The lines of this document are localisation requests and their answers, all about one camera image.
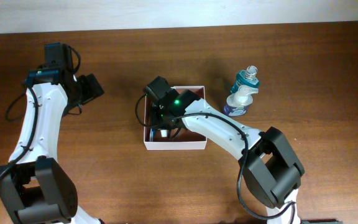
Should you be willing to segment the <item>blue white toothbrush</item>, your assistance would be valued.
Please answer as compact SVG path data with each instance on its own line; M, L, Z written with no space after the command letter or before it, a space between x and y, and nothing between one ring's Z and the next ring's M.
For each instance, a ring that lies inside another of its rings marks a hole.
M150 133L149 133L149 141L153 142L154 141L154 135L155 135L155 130L151 129Z

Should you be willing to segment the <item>red green toothpaste tube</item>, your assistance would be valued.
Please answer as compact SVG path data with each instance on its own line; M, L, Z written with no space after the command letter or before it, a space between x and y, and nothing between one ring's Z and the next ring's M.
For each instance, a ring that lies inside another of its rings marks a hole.
M161 137L166 138L168 136L168 131L166 129L160 130Z

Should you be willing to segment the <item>foam handwash pump bottle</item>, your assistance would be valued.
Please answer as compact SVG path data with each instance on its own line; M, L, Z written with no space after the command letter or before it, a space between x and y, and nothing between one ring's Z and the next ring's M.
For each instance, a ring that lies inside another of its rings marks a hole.
M252 95L258 92L258 88L241 85L235 93L227 97L223 113L229 117L246 114L249 106L253 103Z

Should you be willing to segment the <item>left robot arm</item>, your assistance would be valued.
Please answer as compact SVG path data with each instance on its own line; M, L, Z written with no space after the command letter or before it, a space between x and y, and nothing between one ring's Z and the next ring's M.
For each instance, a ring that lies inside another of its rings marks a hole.
M93 74L76 76L73 47L52 43L44 50L45 63L24 81L24 121L9 162L0 166L0 199L13 223L102 223L78 205L57 144L62 118L104 91Z

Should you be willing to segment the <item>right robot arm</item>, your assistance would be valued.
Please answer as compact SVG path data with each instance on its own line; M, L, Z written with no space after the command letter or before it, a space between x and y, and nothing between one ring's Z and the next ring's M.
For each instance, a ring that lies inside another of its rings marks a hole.
M150 129L186 129L230 153L239 163L237 197L244 210L268 223L301 223L296 197L305 168L288 139L277 128L250 128L211 107L195 92L181 93L163 77L144 87L156 106Z

